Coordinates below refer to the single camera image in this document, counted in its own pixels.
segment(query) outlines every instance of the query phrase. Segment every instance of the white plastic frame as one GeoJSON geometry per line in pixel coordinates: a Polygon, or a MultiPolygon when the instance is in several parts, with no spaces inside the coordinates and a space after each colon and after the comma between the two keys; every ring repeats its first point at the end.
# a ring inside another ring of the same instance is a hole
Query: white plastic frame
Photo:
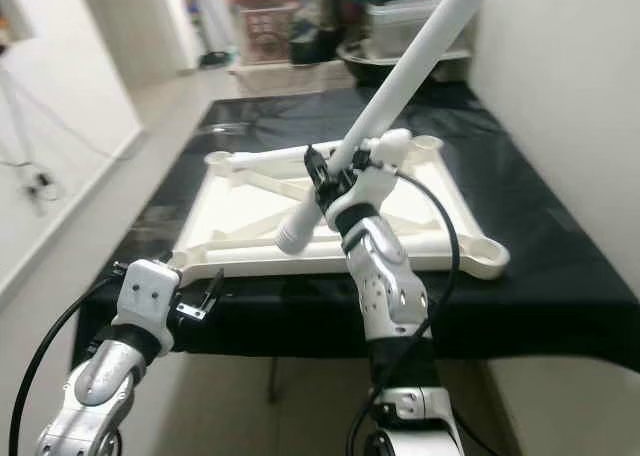
{"type": "MultiPolygon", "coordinates": [[[[314,145],[323,155],[339,141],[314,145]]],[[[500,275],[509,252],[487,238],[464,202],[440,148],[431,136],[411,141],[403,170],[426,184],[447,209],[460,239],[461,269],[480,279],[500,275]]],[[[339,235],[324,221],[297,255],[274,243],[278,225],[305,198],[311,185],[302,163],[305,146],[263,153],[207,155],[209,169],[173,250],[169,264],[182,271],[182,285],[225,276],[263,276],[345,272],[339,235]]],[[[414,270],[446,270],[451,262],[446,227],[424,195],[399,181],[384,201],[387,218],[407,248],[414,270]]]]}

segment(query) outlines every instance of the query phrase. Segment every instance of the floor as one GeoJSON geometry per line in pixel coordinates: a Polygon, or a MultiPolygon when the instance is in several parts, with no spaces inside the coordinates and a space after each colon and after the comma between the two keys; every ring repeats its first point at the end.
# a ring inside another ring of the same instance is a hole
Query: floor
{"type": "MultiPolygon", "coordinates": [[[[211,100],[240,95],[223,70],[195,73],[132,95],[148,136],[120,164],[52,248],[24,291],[59,281],[79,293],[124,235],[211,100]]],[[[269,360],[172,354],[154,363],[122,426],[125,455],[341,454],[348,423],[366,394],[363,360],[283,359],[278,400],[267,402],[269,360]]],[[[499,401],[481,364],[443,364],[454,404],[501,455],[516,456],[499,401]]],[[[25,438],[34,430],[25,431],[25,438]]],[[[485,456],[472,442],[467,455],[485,456]]]]}

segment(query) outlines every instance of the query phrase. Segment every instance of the storage box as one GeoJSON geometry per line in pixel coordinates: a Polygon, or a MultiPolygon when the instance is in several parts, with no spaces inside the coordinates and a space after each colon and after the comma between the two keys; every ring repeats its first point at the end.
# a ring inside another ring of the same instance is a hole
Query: storage box
{"type": "Polygon", "coordinates": [[[367,5],[371,46],[379,58],[404,53],[442,0],[399,0],[367,5]]]}
{"type": "Polygon", "coordinates": [[[299,0],[227,0],[243,64],[285,62],[299,0]]]}

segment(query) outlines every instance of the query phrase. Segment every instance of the table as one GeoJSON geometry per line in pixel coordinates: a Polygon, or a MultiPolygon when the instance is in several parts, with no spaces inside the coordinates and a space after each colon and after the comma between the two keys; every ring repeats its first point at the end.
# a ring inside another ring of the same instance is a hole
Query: table
{"type": "MultiPolygon", "coordinates": [[[[218,101],[177,157],[112,259],[170,250],[212,151],[266,151],[341,138],[373,90],[218,101]]],[[[640,308],[602,253],[464,85],[434,84],[394,123],[445,142],[442,155],[487,236],[512,260],[502,278],[461,275],[434,323],[440,358],[583,355],[640,371],[640,308]]],[[[421,273],[437,299],[445,273],[421,273]]],[[[204,287],[183,291],[198,299],[204,287]]],[[[235,278],[205,325],[175,331],[174,351],[248,356],[364,356],[348,275],[235,278]]],[[[81,311],[76,354],[114,314],[117,288],[81,311]]]]}

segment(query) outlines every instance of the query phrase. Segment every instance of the white pole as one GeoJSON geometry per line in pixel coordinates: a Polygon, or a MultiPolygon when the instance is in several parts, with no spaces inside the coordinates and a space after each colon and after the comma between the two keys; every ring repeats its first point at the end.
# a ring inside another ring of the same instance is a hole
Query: white pole
{"type": "MultiPolygon", "coordinates": [[[[363,139],[380,137],[389,129],[482,1],[442,0],[329,159],[330,172],[347,167],[363,139]]],[[[302,251],[321,216],[311,191],[281,226],[278,247],[289,254],[302,251]]]]}

